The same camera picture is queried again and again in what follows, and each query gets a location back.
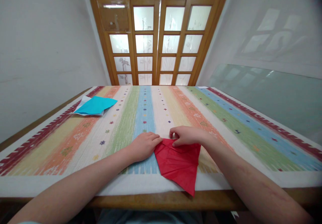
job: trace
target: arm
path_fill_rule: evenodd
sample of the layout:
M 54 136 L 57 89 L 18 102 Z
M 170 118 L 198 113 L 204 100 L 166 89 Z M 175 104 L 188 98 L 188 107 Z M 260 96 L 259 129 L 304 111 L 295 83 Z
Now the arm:
M 208 132 L 180 126 L 173 146 L 200 143 L 248 209 L 263 223 L 310 223 L 311 216 L 283 189 Z
M 130 164 L 148 158 L 162 141 L 154 133 L 140 134 L 129 146 L 55 183 L 25 205 L 8 224 L 34 221 L 66 223 Z

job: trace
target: white wall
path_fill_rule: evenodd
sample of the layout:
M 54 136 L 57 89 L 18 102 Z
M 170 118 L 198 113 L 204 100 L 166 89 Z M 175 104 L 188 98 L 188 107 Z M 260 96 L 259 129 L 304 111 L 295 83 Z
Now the white wall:
M 197 86 L 208 85 L 219 64 L 322 78 L 320 0 L 227 0 L 226 4 Z
M 0 5 L 2 142 L 86 88 L 110 81 L 85 0 Z

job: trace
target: striped tablecloth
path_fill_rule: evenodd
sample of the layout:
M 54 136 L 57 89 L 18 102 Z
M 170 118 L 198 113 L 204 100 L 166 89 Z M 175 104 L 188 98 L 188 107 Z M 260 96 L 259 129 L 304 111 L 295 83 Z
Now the striped tablecloth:
M 129 145 L 142 132 L 203 128 L 281 187 L 321 186 L 322 148 L 215 88 L 93 87 L 116 99 L 102 117 L 71 115 L 80 99 L 0 153 L 0 197 L 32 197 L 63 177 Z M 196 190 L 230 189 L 202 148 Z M 154 154 L 122 171 L 100 195 L 181 190 L 160 175 Z

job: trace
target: folded red paper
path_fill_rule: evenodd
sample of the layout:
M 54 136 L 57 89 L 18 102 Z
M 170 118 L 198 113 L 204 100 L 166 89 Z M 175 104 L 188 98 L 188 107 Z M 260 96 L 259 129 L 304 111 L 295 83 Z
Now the folded red paper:
M 160 173 L 176 182 L 186 192 L 195 196 L 200 144 L 173 147 L 175 139 L 166 139 L 155 147 Z

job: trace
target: blue origami paper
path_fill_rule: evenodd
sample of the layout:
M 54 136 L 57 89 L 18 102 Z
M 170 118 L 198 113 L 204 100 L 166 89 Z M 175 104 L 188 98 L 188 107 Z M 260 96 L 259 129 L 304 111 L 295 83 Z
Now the blue origami paper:
M 115 103 L 117 103 L 117 100 L 94 96 L 91 100 L 75 111 L 75 113 L 89 115 L 100 114 L 105 109 L 112 107 Z

